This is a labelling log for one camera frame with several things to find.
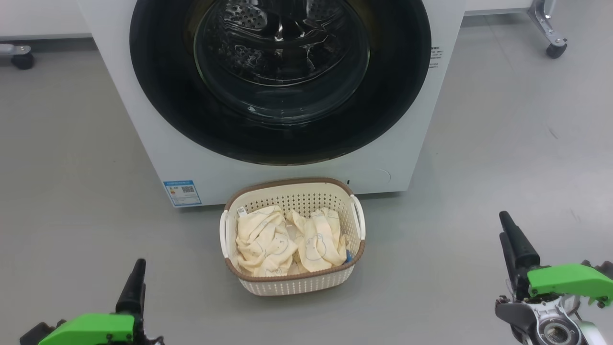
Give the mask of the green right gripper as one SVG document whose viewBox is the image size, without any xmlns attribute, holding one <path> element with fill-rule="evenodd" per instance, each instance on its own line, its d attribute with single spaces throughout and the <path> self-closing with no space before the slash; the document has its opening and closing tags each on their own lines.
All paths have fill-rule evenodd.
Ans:
<svg viewBox="0 0 613 345">
<path fill-rule="evenodd" d="M 499 212 L 503 231 L 499 234 L 504 262 L 509 275 L 510 291 L 517 292 L 517 269 L 539 266 L 539 254 L 510 214 Z M 613 303 L 613 280 L 593 268 L 581 264 L 563 264 L 532 269 L 526 273 L 527 288 L 519 299 L 534 299 L 548 295 L 577 295 L 597 301 L 600 308 Z"/>
</svg>

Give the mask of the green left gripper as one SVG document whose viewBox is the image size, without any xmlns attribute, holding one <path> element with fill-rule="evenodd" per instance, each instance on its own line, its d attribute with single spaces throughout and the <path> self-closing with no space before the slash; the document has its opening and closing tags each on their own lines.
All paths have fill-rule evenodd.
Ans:
<svg viewBox="0 0 613 345">
<path fill-rule="evenodd" d="M 38 345 L 164 345 L 144 330 L 146 260 L 136 260 L 115 306 L 118 314 L 83 314 L 62 323 Z"/>
</svg>

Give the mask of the cream bear print garment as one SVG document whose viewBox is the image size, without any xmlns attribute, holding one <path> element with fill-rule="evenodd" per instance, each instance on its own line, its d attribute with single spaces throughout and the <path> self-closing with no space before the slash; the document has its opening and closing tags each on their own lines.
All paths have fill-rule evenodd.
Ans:
<svg viewBox="0 0 613 345">
<path fill-rule="evenodd" d="M 287 276 L 298 247 L 289 236 L 282 208 L 273 205 L 247 213 L 241 207 L 238 215 L 239 266 L 253 277 Z"/>
</svg>

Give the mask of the cream garment with blue cuffs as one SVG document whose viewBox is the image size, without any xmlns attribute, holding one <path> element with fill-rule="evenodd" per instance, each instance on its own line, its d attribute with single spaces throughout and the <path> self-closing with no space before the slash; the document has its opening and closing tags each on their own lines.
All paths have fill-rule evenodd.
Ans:
<svg viewBox="0 0 613 345">
<path fill-rule="evenodd" d="M 347 264 L 352 259 L 348 236 L 340 227 L 337 211 L 323 207 L 311 212 L 308 218 L 291 210 L 287 227 L 297 251 L 288 274 L 307 274 Z"/>
</svg>

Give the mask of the washing machine door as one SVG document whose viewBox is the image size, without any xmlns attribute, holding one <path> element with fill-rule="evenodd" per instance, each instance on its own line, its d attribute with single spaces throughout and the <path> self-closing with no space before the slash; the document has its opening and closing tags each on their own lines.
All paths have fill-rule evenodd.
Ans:
<svg viewBox="0 0 613 345">
<path fill-rule="evenodd" d="M 373 142 L 427 76 L 423 0 L 136 0 L 132 66 L 160 115 L 231 159 L 305 165 Z"/>
</svg>

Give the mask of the white front-load washing machine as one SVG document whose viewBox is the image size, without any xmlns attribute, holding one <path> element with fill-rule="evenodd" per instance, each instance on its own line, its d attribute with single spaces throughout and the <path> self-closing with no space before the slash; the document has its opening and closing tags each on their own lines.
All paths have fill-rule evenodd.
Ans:
<svg viewBox="0 0 613 345">
<path fill-rule="evenodd" d="M 466 0 L 423 0 L 431 20 L 427 76 L 415 103 L 398 123 L 370 144 L 341 157 L 280 166 L 248 163 L 208 150 L 160 115 L 132 66 L 129 37 L 136 0 L 77 2 L 162 185 L 164 181 L 192 180 L 202 206 L 221 205 L 247 186 L 289 179 L 331 178 L 358 195 L 407 190 L 466 5 Z"/>
</svg>

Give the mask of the blue energy label sticker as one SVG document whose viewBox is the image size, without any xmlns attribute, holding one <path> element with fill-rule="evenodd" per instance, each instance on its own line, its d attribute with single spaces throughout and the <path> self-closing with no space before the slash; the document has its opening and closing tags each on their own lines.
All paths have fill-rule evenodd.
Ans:
<svg viewBox="0 0 613 345">
<path fill-rule="evenodd" d="M 192 180 L 164 181 L 163 185 L 173 207 L 202 206 L 201 198 Z"/>
</svg>

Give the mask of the cream perforated laundry basket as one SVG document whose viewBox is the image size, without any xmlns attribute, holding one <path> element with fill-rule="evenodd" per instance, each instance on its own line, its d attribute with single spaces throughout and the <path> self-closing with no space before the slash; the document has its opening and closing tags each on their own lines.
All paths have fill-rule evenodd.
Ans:
<svg viewBox="0 0 613 345">
<path fill-rule="evenodd" d="M 352 259 L 347 264 L 323 271 L 278 277 L 253 277 L 238 263 L 236 245 L 238 210 L 247 213 L 267 206 L 278 205 L 283 210 L 286 228 L 288 214 L 295 210 L 308 218 L 311 212 L 323 207 L 333 209 L 340 216 L 340 227 L 348 236 Z M 248 292 L 257 296 L 283 296 L 316 292 L 343 284 L 365 251 L 365 216 L 359 199 L 345 184 L 331 178 L 303 178 L 281 180 L 247 187 L 236 192 L 224 206 L 219 223 L 222 253 L 228 270 L 238 278 Z"/>
</svg>

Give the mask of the metal partition leg with caster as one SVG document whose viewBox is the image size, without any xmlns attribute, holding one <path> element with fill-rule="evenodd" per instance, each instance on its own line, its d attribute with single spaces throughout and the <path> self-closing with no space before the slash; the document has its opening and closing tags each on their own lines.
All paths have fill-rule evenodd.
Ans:
<svg viewBox="0 0 613 345">
<path fill-rule="evenodd" d="M 11 63 L 18 69 L 28 70 L 34 66 L 32 48 L 27 45 L 0 43 L 0 56 L 11 57 Z"/>
<path fill-rule="evenodd" d="M 546 48 L 546 55 L 551 59 L 558 59 L 567 49 L 567 39 L 561 33 L 554 30 L 549 20 L 552 17 L 553 9 L 557 0 L 532 0 L 528 9 L 528 15 L 536 24 L 536 27 L 549 41 Z"/>
</svg>

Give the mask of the white partition board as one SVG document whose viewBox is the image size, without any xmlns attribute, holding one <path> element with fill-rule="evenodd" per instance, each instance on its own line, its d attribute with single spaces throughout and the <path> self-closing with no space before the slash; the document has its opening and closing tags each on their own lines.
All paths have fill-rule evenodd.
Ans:
<svg viewBox="0 0 613 345">
<path fill-rule="evenodd" d="M 0 0 L 0 39 L 91 37 L 77 0 Z"/>
<path fill-rule="evenodd" d="M 466 0 L 465 14 L 511 13 L 527 9 L 534 0 Z"/>
</svg>

